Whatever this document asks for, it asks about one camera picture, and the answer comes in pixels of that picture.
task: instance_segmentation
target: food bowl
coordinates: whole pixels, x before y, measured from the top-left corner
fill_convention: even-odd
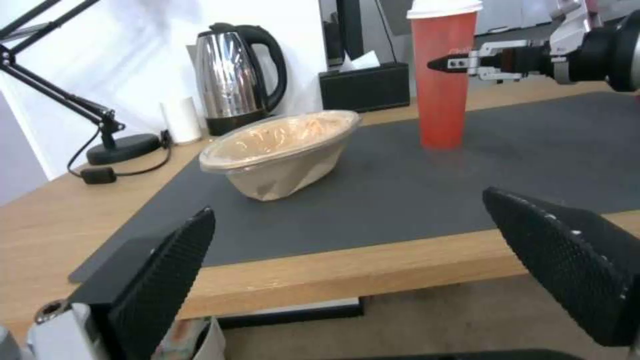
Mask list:
[[[265,119],[215,139],[200,168],[226,174],[248,197],[277,200],[329,173],[360,121],[341,110]]]

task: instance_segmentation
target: white cup lid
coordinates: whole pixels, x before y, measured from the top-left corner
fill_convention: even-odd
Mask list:
[[[413,0],[407,19],[427,19],[482,10],[482,0]]]

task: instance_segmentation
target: desk lamp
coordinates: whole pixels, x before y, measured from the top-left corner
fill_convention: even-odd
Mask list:
[[[153,134],[138,134],[114,139],[113,134],[124,130],[125,128],[125,124],[118,122],[115,119],[114,110],[64,91],[48,80],[41,78],[34,72],[31,72],[29,69],[19,65],[16,60],[17,55],[21,51],[35,44],[38,40],[56,28],[62,26],[64,23],[98,1],[99,0],[84,0],[82,3],[78,4],[67,13],[64,13],[56,20],[21,28],[27,22],[33,20],[41,13],[60,2],[60,0],[45,0],[35,8],[20,16],[18,19],[9,23],[9,25],[5,26],[3,29],[0,29],[0,54],[2,56],[0,70],[48,96],[98,127],[95,135],[91,137],[91,139],[71,158],[67,165],[67,170],[77,177],[82,177],[86,183],[112,183],[115,181],[116,176],[142,174],[164,165],[170,157],[170,139],[168,138],[168,133],[163,132],[163,135],[160,138]],[[13,47],[5,45],[5,43],[9,41],[15,41],[22,38],[25,39]],[[158,149],[160,146],[168,149],[167,156],[160,164],[145,170],[115,173],[111,167],[100,167],[88,168],[78,174],[71,169],[71,166],[79,154],[91,143],[91,141],[93,141],[93,139],[97,137],[98,134],[100,134],[102,144],[92,147],[86,153],[87,160],[91,165],[105,165],[137,158]]]

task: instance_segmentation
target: black tissue box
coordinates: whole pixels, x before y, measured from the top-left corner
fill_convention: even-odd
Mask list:
[[[407,106],[409,66],[405,63],[383,63],[370,69],[318,74],[325,110],[357,112]]]

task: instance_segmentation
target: black cable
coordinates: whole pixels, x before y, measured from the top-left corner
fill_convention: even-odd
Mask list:
[[[71,169],[71,166],[73,165],[77,157],[86,149],[86,147],[89,146],[89,144],[91,144],[91,142],[94,141],[96,137],[98,137],[99,133],[100,133],[100,129],[98,129],[95,132],[95,134],[93,134],[93,136],[91,136],[91,138],[86,143],[84,143],[84,145],[82,145],[82,147],[80,147],[80,149],[78,149],[78,151],[76,151],[76,153],[71,157],[71,159],[67,163],[67,171],[69,172],[69,174],[72,174],[75,177],[82,178],[82,175],[78,174],[75,170]],[[162,166],[164,166],[164,164],[168,163],[169,160],[171,159],[171,148],[173,146],[173,141],[171,139],[171,136],[169,135],[169,132],[166,130],[161,133],[160,137],[161,137],[162,147],[166,149],[166,156],[164,157],[163,161],[161,161],[157,165],[154,165],[150,168],[146,168],[144,170],[137,170],[137,171],[131,171],[131,172],[116,172],[115,175],[116,176],[134,176],[134,175],[146,174],[147,172],[157,170]]]
[[[398,62],[396,58],[396,52],[394,51],[394,45],[391,42],[391,37],[389,36],[389,31],[387,30],[387,23],[385,22],[385,17],[382,16],[382,10],[380,9],[380,1],[376,0],[376,7],[378,8],[378,14],[380,14],[380,20],[382,21],[382,27],[385,29],[385,34],[387,35],[387,40],[389,41],[389,47],[391,48],[391,55],[394,57],[394,63]]]
[[[161,168],[164,164],[169,162],[169,159],[171,159],[171,147],[172,147],[171,140],[169,140],[169,142],[164,142],[164,139],[163,139],[163,147],[164,146],[166,146],[166,156],[164,157],[164,160],[162,162],[150,168],[146,168],[145,170],[138,170],[138,171],[132,171],[132,172],[117,172],[116,176],[133,176],[133,175],[146,174],[147,172],[151,172],[153,170],[157,170]]]
[[[76,151],[76,153],[71,157],[71,159],[67,163],[67,171],[69,172],[69,174],[71,174],[71,175],[73,175],[75,177],[82,178],[82,175],[78,174],[73,169],[71,169],[71,165],[74,164],[74,161],[78,158],[78,156],[80,156],[80,153],[82,153],[86,149],[86,147],[89,146],[89,144],[92,141],[94,141],[96,137],[98,137],[99,133],[100,133],[100,128],[98,128],[98,130],[95,132],[95,134],[93,134],[93,136],[86,143],[84,143],[84,145],[82,145],[82,147],[80,147],[80,149],[78,149],[78,151]]]

